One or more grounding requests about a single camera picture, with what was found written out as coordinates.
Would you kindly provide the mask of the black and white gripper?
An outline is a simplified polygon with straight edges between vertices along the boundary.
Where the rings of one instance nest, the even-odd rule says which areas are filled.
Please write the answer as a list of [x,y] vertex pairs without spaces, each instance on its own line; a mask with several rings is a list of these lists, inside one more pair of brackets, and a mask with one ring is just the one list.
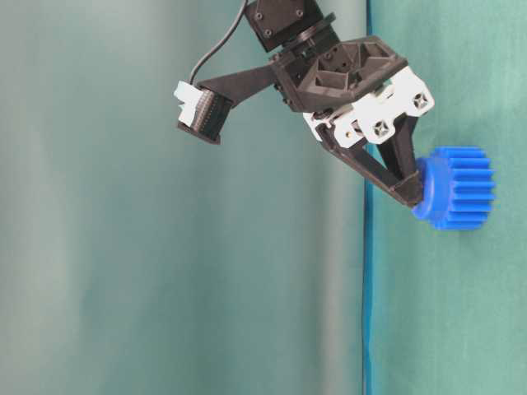
[[[435,101],[406,58],[367,36],[284,49],[270,65],[286,104],[326,151],[401,204],[421,202],[413,131]],[[366,141],[379,145],[383,163]]]

